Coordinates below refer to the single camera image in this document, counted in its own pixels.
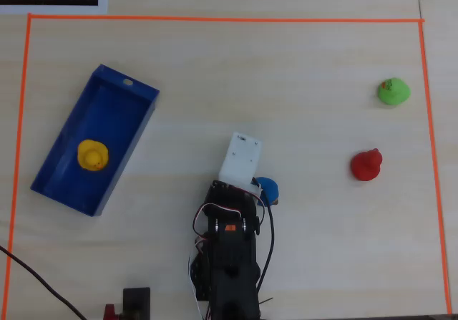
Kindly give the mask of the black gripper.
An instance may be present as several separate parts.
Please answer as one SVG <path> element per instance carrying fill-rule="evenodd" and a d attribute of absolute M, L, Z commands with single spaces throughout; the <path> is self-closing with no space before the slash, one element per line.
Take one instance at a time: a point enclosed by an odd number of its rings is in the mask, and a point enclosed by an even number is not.
<path fill-rule="evenodd" d="M 209 218 L 245 218 L 258 226 L 265 218 L 265 205 L 259 195 L 219 180 L 210 185 L 205 204 Z"/>

